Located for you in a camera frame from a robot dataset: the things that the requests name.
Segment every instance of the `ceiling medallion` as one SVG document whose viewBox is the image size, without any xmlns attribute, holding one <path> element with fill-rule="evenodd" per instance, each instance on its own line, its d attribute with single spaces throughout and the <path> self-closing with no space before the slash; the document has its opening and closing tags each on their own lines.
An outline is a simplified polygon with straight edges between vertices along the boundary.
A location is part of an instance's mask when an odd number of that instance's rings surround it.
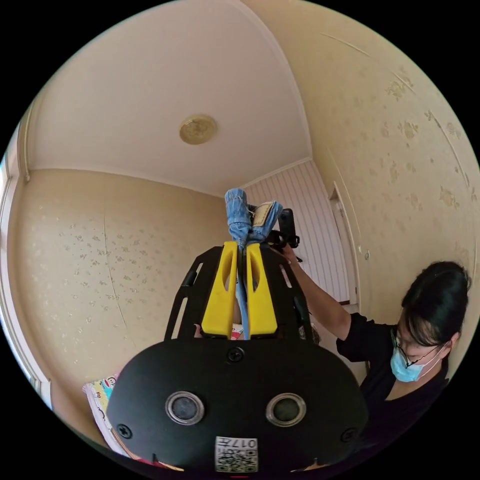
<svg viewBox="0 0 480 480">
<path fill-rule="evenodd" d="M 208 142 L 217 132 L 215 120 L 207 115 L 192 115 L 179 128 L 180 138 L 189 145 Z"/>
</svg>

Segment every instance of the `eyeglasses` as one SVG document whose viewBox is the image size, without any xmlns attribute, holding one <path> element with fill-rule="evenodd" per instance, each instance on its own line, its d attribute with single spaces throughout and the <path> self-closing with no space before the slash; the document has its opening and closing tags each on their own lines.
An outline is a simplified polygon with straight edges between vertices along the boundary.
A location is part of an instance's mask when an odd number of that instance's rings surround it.
<svg viewBox="0 0 480 480">
<path fill-rule="evenodd" d="M 437 347 L 433 347 L 432 350 L 430 350 L 428 353 L 426 353 L 425 355 L 421 356 L 420 358 L 418 358 L 417 360 L 414 360 L 414 361 L 411 361 L 408 357 L 408 355 L 402 350 L 402 347 L 400 346 L 400 340 L 397 338 L 397 335 L 396 335 L 396 329 L 395 328 L 392 328 L 390 330 L 390 336 L 391 336 L 391 340 L 393 342 L 393 347 L 394 348 L 397 348 L 399 350 L 399 352 L 401 353 L 401 356 L 403 358 L 403 361 L 405 362 L 405 367 L 408 368 L 408 367 L 411 367 L 412 365 L 415 365 L 417 362 L 419 362 L 420 360 L 424 359 L 425 357 L 427 357 L 428 355 L 430 355 Z"/>
</svg>

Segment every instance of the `woman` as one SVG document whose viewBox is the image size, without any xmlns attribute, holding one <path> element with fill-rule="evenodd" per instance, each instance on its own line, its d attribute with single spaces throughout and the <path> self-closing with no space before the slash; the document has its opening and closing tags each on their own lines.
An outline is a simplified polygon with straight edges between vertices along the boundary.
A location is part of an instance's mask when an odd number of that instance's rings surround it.
<svg viewBox="0 0 480 480">
<path fill-rule="evenodd" d="M 351 362 L 368 362 L 360 389 L 369 412 L 356 451 L 323 468 L 324 478 L 352 468 L 408 430 L 448 384 L 448 356 L 462 330 L 470 279 L 465 269 L 440 261 L 424 269 L 404 296 L 397 325 L 349 314 L 283 250 L 311 314 L 337 337 L 337 351 Z M 308 470 L 317 467 L 312 465 Z"/>
</svg>

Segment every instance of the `striped wall panel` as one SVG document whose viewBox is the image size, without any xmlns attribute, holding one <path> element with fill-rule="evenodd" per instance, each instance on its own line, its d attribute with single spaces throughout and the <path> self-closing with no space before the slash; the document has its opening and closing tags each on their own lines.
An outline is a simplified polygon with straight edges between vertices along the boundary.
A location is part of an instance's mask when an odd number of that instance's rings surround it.
<svg viewBox="0 0 480 480">
<path fill-rule="evenodd" d="M 300 245 L 296 253 L 312 280 L 338 302 L 349 300 L 347 269 L 327 189 L 312 160 L 244 188 L 254 205 L 277 200 L 291 208 Z"/>
</svg>

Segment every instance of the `camera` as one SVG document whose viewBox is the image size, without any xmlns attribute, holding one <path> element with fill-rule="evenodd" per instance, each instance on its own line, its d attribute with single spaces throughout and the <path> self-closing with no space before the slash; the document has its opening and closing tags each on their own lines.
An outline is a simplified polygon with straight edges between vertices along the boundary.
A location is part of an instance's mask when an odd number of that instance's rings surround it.
<svg viewBox="0 0 480 480">
<path fill-rule="evenodd" d="M 300 237 L 295 231 L 294 212 L 291 208 L 284 208 L 278 217 L 278 230 L 272 230 L 265 243 L 269 244 L 271 248 L 282 252 L 282 250 L 290 245 L 292 249 L 296 249 L 300 244 Z"/>
</svg>

